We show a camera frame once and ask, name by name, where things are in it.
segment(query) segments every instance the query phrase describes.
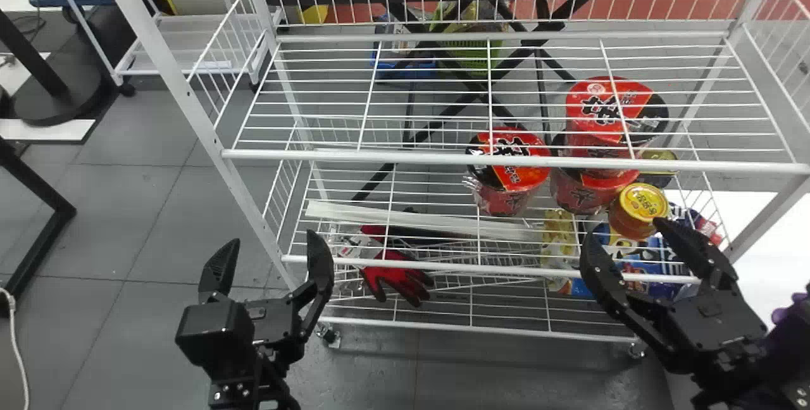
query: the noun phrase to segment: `white shelf unit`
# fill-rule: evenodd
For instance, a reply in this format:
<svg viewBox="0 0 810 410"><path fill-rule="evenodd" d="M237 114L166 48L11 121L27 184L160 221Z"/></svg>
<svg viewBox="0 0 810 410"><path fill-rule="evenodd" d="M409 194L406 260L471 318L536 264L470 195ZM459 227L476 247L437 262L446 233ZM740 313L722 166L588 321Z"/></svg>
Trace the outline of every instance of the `white shelf unit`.
<svg viewBox="0 0 810 410"><path fill-rule="evenodd" d="M84 17L84 12L81 7L77 6L74 0L67 0L69 7L72 10L73 16L76 17L78 24L83 27L86 35L89 36L90 43L95 47L96 52L101 58L102 63L109 71L109 74L116 86L122 87L125 84L124 77L139 76L139 75L159 75L159 71L151 63L151 60L142 49L142 45L138 38L130 45L121 61L113 66L109 58L104 52L104 49L99 43L96 36L90 29L87 20ZM206 44L214 37L215 30L218 29L219 24L225 20L225 15L164 15L158 11L157 6L153 0L147 0L153 15L151 18L154 23L161 30L165 40L170 42L170 49L173 52L177 61L183 65L185 73L190 73L192 66L200 58L200 55L207 49ZM234 3L234 0L223 0L223 7L229 9ZM251 6L247 1L242 3L241 6ZM255 11L251 9L243 9L243 15L240 18L239 24L252 24L255 26ZM217 73L217 75L235 75L246 66L244 59L249 49L252 47L255 35L260 33L260 30L241 28L238 30L225 29L223 32L232 32L240 35L240 38L232 38L234 44L241 43L245 47L228 47L220 50L219 62L209 62L199 67L204 73ZM256 52L257 55L264 55L265 52ZM261 66L261 60L252 61L251 79L255 84L258 79L258 67ZM134 92L127 85L127 88L122 88L122 92L129 95Z"/></svg>
<svg viewBox="0 0 810 410"><path fill-rule="evenodd" d="M154 16L160 35L186 75L190 75L223 19L225 15ZM197 66L198 73L240 73L261 31L258 30L258 17L255 14L239 15L238 20L234 19L234 24L234 27L228 26L231 28L218 34L216 43L219 45L209 49L208 58ZM261 60L254 59L252 63L251 71L255 72ZM115 70L124 76L157 75L157 69L140 40L130 45Z"/></svg>
<svg viewBox="0 0 810 410"><path fill-rule="evenodd" d="M341 6L345 0L316 0L333 7L332 20L289 25L286 32L272 24L268 9L256 7L263 24L257 41L266 42L270 59L261 87L248 96L235 88L218 92L225 101L210 118L206 111L218 82L202 73L200 65L184 76L183 64L171 55L168 42L150 21L142 20L144 7L137 0L119 1L290 289L298 284L298 271L306 262L307 229L337 248L342 236L360 226L383 225L383 246L416 258L335 257L335 292L322 318L328 323L635 340L593 301L556 291L561 282L578 277L578 241L576 234L561 239L559 223L547 221L547 213L558 208L549 182L521 216L489 217L463 183L466 165L677 171L666 190L669 201L711 221L732 261L810 188L810 125L802 110L810 92L804 63L810 14L798 0L681 0L686 5L677 7L679 0L599 0L598 6L585 6L578 14L549 20L530 13L512 19L527 26L565 23L562 32L394 35L375 34L374 26L381 23L364 21L362 12L390 9L396 0L349 0L350 6ZM504 6L519 8L517 0L489 1L509 1ZM410 6L419 2L408 0ZM240 10L232 6L225 22L237 15ZM433 15L429 24L462 21L460 15ZM508 21L501 14L487 23ZM216 46L219 34L209 49ZM479 49L473 56L450 51L440 61L425 56L437 66L398 72L416 72L423 75L419 79L384 76L393 71L386 64L393 61L381 59L382 42L410 47L426 42L428 50L443 50L464 41L493 50ZM498 64L521 46L531 49L529 57L501 76ZM546 53L535 52L540 48ZM452 76L458 69L448 62L471 58L485 62L480 76L465 82ZM519 122L544 138L573 133L564 127L561 93L572 80L541 63L549 58L574 81L607 75L614 86L628 78L658 93L669 118L650 148L671 150L678 159L464 154L473 134L503 124ZM215 61L215 52L205 50L199 60ZM542 84L538 75L543 75ZM620 119L626 127L623 114ZM428 128L433 133L423 134L425 139L415 144L414 134ZM262 196L251 194L255 190L245 185L237 163L266 165ZM718 185L733 188L742 177L761 182L773 178L781 188L740 235L730 237L714 191ZM366 183L372 178L377 184L371 189ZM604 217L569 221L571 228L565 231L584 232ZM392 227L427 232L396 237L389 234ZM656 256L663 255L652 255L653 261ZM683 264L668 263L674 269ZM421 269L431 274L436 287L419 309L396 294L380 304L359 285L358 266ZM624 279L637 288L697 282L680 272L625 273Z"/></svg>

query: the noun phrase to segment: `green basket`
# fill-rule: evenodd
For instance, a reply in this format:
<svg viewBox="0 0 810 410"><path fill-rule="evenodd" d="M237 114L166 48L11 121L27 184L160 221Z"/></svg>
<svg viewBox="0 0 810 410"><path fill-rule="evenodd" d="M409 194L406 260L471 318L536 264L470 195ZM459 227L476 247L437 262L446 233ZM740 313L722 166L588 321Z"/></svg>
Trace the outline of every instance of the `green basket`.
<svg viewBox="0 0 810 410"><path fill-rule="evenodd" d="M440 11L446 16L448 13L455 8L456 3L444 3L444 6L440 4L436 8L436 11L433 12L433 20L440 21L442 15L440 15ZM478 7L477 3L471 3L466 9L462 12L462 19L470 20L476 19L478 15ZM431 30L434 29L436 23L430 25ZM506 24L505 23L451 23L447 26L444 30L445 33L449 32L506 32ZM449 55L453 56L453 58L463 58L465 60L456 61L457 64L462 66L462 68L468 69L468 75L473 78L487 78L487 42L480 41L480 40L473 40L473 41L440 41L438 42L439 46L447 47L447 52ZM503 41L501 40L492 40L490 41L490 53L489 58L497 58L498 53L500 52L499 47L503 45ZM491 61L492 67L497 66L497 61Z"/></svg>

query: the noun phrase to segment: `instant noodle cup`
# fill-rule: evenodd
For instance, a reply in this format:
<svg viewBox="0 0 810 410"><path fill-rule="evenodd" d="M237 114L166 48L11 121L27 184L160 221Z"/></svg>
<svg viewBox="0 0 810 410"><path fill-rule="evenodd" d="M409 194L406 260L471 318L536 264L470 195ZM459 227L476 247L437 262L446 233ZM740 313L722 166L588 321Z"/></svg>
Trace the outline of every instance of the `instant noodle cup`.
<svg viewBox="0 0 810 410"><path fill-rule="evenodd" d="M562 135L552 141L558 145ZM639 171L628 170L618 177L594 177L578 168L553 168L551 194L560 208L573 214L596 214L628 184L636 180Z"/></svg>
<svg viewBox="0 0 810 410"><path fill-rule="evenodd" d="M656 134L663 132L669 113L661 97L643 84L596 76L571 87L565 97L565 116L568 148L563 156L630 159L628 137L633 153L640 158ZM627 170L586 171L596 177L618 177Z"/></svg>
<svg viewBox="0 0 810 410"><path fill-rule="evenodd" d="M466 153L480 156L550 156L537 135L513 127L497 127L475 134ZM549 168L497 165L468 165L475 203L486 214L498 217L517 216L549 176Z"/></svg>

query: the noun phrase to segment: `floor tile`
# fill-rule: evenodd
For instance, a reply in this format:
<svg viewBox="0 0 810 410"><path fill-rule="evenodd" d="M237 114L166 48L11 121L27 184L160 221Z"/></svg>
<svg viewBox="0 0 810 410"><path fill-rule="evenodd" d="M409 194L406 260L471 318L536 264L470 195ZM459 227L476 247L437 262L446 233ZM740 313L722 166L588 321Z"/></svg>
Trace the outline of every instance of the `floor tile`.
<svg viewBox="0 0 810 410"><path fill-rule="evenodd" d="M422 332L414 408L671 408L656 360L611 344Z"/></svg>
<svg viewBox="0 0 810 410"><path fill-rule="evenodd" d="M56 185L66 168L64 164L28 162L28 165L50 185ZM6 269L3 263L11 254L15 242L23 236L43 203L6 170L0 170L0 187L2 187L0 206L3 206L0 209L0 271L2 271ZM49 208L47 211L48 214L53 212Z"/></svg>
<svg viewBox="0 0 810 410"><path fill-rule="evenodd" d="M413 409L416 336L413 330L340 326L339 349L310 339L287 383L302 408Z"/></svg>
<svg viewBox="0 0 810 410"><path fill-rule="evenodd" d="M100 165L182 165L196 137L173 96L145 90L120 97L76 162Z"/></svg>
<svg viewBox="0 0 810 410"><path fill-rule="evenodd" d="M75 160L82 146L79 144L32 144L23 153L27 164L70 164Z"/></svg>
<svg viewBox="0 0 810 410"><path fill-rule="evenodd" d="M50 277L31 283L17 312L31 408L61 407L121 285L112 280ZM6 396L4 408L22 408L22 382L8 335L8 321L0 320L0 364L14 364L0 367L0 395Z"/></svg>
<svg viewBox="0 0 810 410"><path fill-rule="evenodd" d="M160 212L179 168L70 165L57 185L78 214L54 244L41 275L124 278ZM16 266L50 211L37 213L0 271Z"/></svg>
<svg viewBox="0 0 810 410"><path fill-rule="evenodd" d="M232 297L260 297L234 289ZM174 344L194 285L127 282L90 350L64 410L206 408L208 378Z"/></svg>
<svg viewBox="0 0 810 410"><path fill-rule="evenodd" d="M271 184L272 173L271 168L241 171L249 187ZM254 193L263 206L263 196L258 189ZM271 261L220 174L210 167L183 168L130 279L196 283L203 264L234 237L241 239L234 284L263 287ZM283 287L278 278L271 280L276 282L271 286Z"/></svg>

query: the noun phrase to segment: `white wire shelf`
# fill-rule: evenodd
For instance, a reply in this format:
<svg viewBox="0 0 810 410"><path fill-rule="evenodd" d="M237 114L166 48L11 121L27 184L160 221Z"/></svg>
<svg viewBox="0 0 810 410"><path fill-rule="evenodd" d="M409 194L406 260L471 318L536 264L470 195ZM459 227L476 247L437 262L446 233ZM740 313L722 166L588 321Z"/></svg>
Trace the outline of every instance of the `white wire shelf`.
<svg viewBox="0 0 810 410"><path fill-rule="evenodd" d="M368 194L367 199L353 200L376 171L376 165L362 165L347 170L339 165L335 168L324 168L323 165L307 168L299 163L293 164L293 160L284 161L275 174L263 212L274 227L280 225L275 227L280 232L278 237L283 242L289 238L289 248L283 261L306 262L308 229L318 232L328 243L338 247L342 238L357 234L361 226L382 225L385 226L385 235L382 236L384 239L381 241L383 249L416 258L414 261L396 261L396 268L420 268L446 276L447 278L442 277L440 280L440 289L492 286L541 280L543 277L576 278L579 276L576 271L579 257L576 232L590 231L607 221L605 216L576 219L570 216L561 223L554 222L551 214L559 212L559 206L550 195L548 184L533 197L532 203L521 216L489 217L475 204L469 187L463 182L464 168L458 166L437 168L428 165L396 165L393 170L383 171L383 180ZM708 180L700 173L683 174L676 178L672 186L673 190L666 191L668 199L683 208L701 212L703 217L717 225L717 231L723 237L720 246L728 244L729 238L723 220L714 204L711 190L707 188ZM323 214L324 211L312 211L312 206L323 203L325 197L330 211L326 214ZM393 220L345 220L348 217L344 214L352 211L355 206L375 209L383 217ZM405 225L397 223L401 219L397 214L407 209L419 213L417 220L408 220ZM293 219L289 213L296 211L297 219ZM438 216L451 222L464 223L464 234L448 232L438 226L442 224L437 222ZM466 229L466 225L471 225L471 228ZM408 232L404 235L388 233L391 228L402 226L427 231ZM375 247L358 246L359 249ZM628 242L627 247L624 249L625 255L629 252L645 254L643 260L630 258L627 263L643 261L666 264L672 272L668 275L626 275L626 280L696 282L686 272L682 262L665 258L665 255L671 254L670 249L638 242ZM338 281L356 283L358 276L352 266L356 263L351 259L335 256L335 262L342 266L337 269ZM368 264L367 260L362 262L363 266ZM394 264L383 263L381 266ZM482 280L480 285L463 283L455 280L455 275L476 275L489 280ZM367 296L364 292L352 295Z"/></svg>
<svg viewBox="0 0 810 410"><path fill-rule="evenodd" d="M465 53L433 43L426 49L447 53L438 58L417 56L422 66L407 67L396 67L404 53L387 51L385 46L377 51L379 43L373 43L377 36L372 33L281 43L271 50L275 63L265 73L263 86L247 109L237 139L223 156L237 159L293 156L285 150L292 139L303 147L295 153L301 159L328 159L326 154L331 154L346 160L440 159L457 163L457 158L463 158L468 159L464 160L466 163L480 160L477 163L483 164L488 156L463 156L471 138L495 127L514 124L541 136L545 141L543 147L570 150L574 147L564 142L553 146L550 143L558 134L569 139L587 133L566 129L565 93L575 82L609 76L613 86L640 82L665 103L662 107L668 115L663 119L666 126L654 132L656 138L646 144L646 149L672 151L678 161L667 162L668 168L660 170L810 173L810 167L795 155L801 151L810 128L801 130L799 136L786 136L782 130L784 114L790 112L779 108L775 116L749 71L740 63L737 51L721 34L714 40L716 43L708 43L705 36L689 32L667 39L617 39L610 38L609 32L604 38L570 38L566 32L558 32L542 49L573 80L560 78L559 70L536 65L532 55L514 67L501 68L499 64L515 61L510 53L521 49L518 41L507 40L517 38L515 33L501 35L504 40L483 39L480 43L484 49L468 49ZM341 36L353 40L342 41ZM466 38L463 34L444 36ZM395 37L402 44L414 46L408 34ZM463 67L451 67L451 63ZM714 67L708 78L704 73L706 66ZM468 80L462 82L454 73ZM542 89L538 77L543 79ZM283 90L283 84L289 84L292 90ZM699 104L695 104L696 98L700 99ZM639 146L633 144L636 136L650 132L629 131L633 130L632 124L644 121L654 124L659 119L629 119L621 110L619 114L623 130L608 134L621 138L620 142L608 147L578 148L626 151L635 159L639 151ZM414 136L431 124L433 133L414 143ZM293 125L296 133L289 134ZM660 166L657 162L640 160L581 158L564 162L515 158L523 159L515 160L516 163L535 166Z"/></svg>
<svg viewBox="0 0 810 410"><path fill-rule="evenodd" d="M504 334L520 332L523 335L613 342L630 342L634 339L622 324L611 320L589 297L556 292L568 278L578 276L576 232L590 230L604 219L575 219L570 216L562 223L549 222L549 212L558 209L558 206L547 188L541 190L519 219L488 217L478 210L469 188L463 185L463 167L453 167L452 170L457 171L426 165L396 165L385 174L367 199L352 201L365 180L375 173L373 166L349 169L339 165L335 165L335 168L318 165L313 168L295 160L284 160L272 181L273 192L268 196L264 214L271 225L287 225L274 227L280 232L281 242L289 237L283 262L306 262L307 229L318 232L333 245L335 289L329 309L324 314L327 317L325 320L353 324L390 321L399 327ZM672 202L703 212L707 219L718 224L718 231L725 233L720 212L717 212L711 191L706 190L706 183L700 173L683 175L677 177L673 183L675 189L667 190L666 195ZM435 286L428 289L430 300L423 302L418 309L395 292L388 292L387 301L381 303L365 288L357 266L344 264L346 260L336 252L342 247L342 237L356 234L362 225L370 222L309 216L308 206L322 202L323 194L338 211L341 206L366 206L395 216L410 208L449 219L475 220L480 226L466 235L456 235L454 239L439 232L396 237L385 234L382 239L384 249L408 254L414 261L378 259L374 260L374 265L388 262L385 264L396 268L422 268L431 275ZM389 231L397 225L391 222L385 226L385 231ZM409 226L431 228L433 223ZM512 234L515 231L526 233L528 239L497 239L504 232ZM569 236L559 236L563 232L569 232ZM663 251L644 244L628 244L631 245L625 251L640 254ZM374 247L359 246L360 249ZM560 266L561 262L567 263L567 268ZM626 263L638 262L637 258L630 258ZM666 263L671 274L625 274L625 278L646 282L640 283L643 285L649 284L649 281L697 282L696 278L685 272L683 263L677 260L665 261L661 258L656 261L654 256L647 255L644 262Z"/></svg>
<svg viewBox="0 0 810 410"><path fill-rule="evenodd" d="M437 289L419 309L395 294L385 303L372 297L350 299L333 294L321 320L610 342L636 339L596 301L556 295L544 280Z"/></svg>
<svg viewBox="0 0 810 410"><path fill-rule="evenodd" d="M203 53L205 58L195 71L198 75L240 73L245 69L255 41L263 34L258 17L254 14L229 15L228 26L220 29L223 19L225 15L154 16L160 35L184 75L192 73ZM115 70L119 75L159 75L139 39L130 45Z"/></svg>

